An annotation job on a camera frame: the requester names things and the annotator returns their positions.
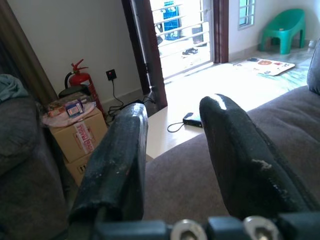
white wall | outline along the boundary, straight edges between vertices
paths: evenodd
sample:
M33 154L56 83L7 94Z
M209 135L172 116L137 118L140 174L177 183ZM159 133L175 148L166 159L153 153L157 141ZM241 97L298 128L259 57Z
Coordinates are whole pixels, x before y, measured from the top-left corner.
M320 37L320 0L255 0L254 25L243 30L238 29L239 0L229 0L229 53L257 46L263 28L277 14L286 9L301 8L305 10L306 36L308 40Z
M102 102L113 98L107 70L116 71L117 96L141 89L120 0L8 2L57 93L82 58Z

door frame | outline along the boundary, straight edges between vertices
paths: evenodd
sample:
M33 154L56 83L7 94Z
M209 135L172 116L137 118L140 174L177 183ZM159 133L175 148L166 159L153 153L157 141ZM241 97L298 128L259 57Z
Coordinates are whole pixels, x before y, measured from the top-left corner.
M121 0L129 36L133 48L136 67L140 77L143 94L150 93L150 83L140 45L138 31L131 0ZM214 34L214 62L227 63L229 61L229 0L212 0L213 3L213 34Z

green plastic chair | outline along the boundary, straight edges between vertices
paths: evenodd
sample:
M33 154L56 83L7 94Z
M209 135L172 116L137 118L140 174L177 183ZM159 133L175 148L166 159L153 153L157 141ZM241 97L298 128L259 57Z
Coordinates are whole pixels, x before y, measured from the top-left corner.
M289 54L294 36L300 31L300 48L305 46L306 20L302 9L289 9L276 16L263 30L260 51L265 51L267 38L280 40L280 54Z

tiled floor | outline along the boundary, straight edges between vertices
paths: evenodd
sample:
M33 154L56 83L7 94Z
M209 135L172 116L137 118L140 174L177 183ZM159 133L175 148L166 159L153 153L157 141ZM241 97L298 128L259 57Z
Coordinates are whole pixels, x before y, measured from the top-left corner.
M295 68L278 76L265 76L238 70L232 63L214 65L194 74L176 79L165 86L168 107L149 118L147 154L156 158L174 146L203 133L201 128L184 126L177 133L167 132L167 126L181 122L189 112L197 112L205 96L223 94L244 110L254 109L280 95L307 84L307 74L313 49L292 49L288 55L255 52L251 57L296 64Z

blue crate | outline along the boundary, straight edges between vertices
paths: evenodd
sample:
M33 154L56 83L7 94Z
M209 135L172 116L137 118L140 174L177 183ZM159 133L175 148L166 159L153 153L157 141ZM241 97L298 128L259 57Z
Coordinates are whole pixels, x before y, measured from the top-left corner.
M174 1L164 2L165 7L174 5L174 4L175 4ZM170 19L170 18L177 17L179 15L180 15L179 7L175 6L175 7L165 9L165 12L163 13L163 19ZM180 27L181 27L180 19L175 19L175 20L164 23L164 31L170 31ZM180 38L180 31L174 31L165 35L165 39L170 41L177 40L179 38Z

